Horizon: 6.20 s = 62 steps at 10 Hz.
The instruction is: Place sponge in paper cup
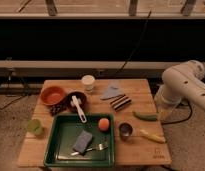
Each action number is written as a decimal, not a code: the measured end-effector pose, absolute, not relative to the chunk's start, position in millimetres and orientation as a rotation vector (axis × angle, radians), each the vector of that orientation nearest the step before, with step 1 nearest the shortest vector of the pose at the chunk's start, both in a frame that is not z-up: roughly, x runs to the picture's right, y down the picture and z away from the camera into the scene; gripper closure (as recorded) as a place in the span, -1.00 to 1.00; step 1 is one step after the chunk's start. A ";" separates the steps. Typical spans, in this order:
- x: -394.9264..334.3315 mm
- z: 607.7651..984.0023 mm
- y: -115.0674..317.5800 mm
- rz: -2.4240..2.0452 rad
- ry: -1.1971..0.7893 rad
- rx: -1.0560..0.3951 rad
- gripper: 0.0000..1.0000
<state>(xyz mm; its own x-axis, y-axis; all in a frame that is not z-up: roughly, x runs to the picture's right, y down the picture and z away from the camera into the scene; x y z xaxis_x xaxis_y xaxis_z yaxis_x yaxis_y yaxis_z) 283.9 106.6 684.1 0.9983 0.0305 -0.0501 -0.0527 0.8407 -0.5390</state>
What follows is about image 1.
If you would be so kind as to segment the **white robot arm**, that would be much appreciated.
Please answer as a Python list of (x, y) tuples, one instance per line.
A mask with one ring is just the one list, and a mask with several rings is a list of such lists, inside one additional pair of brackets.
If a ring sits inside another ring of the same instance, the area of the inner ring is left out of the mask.
[(205, 111), (204, 76), (204, 65), (196, 60), (167, 68), (162, 73), (163, 84), (154, 96), (159, 119), (166, 120), (183, 98)]

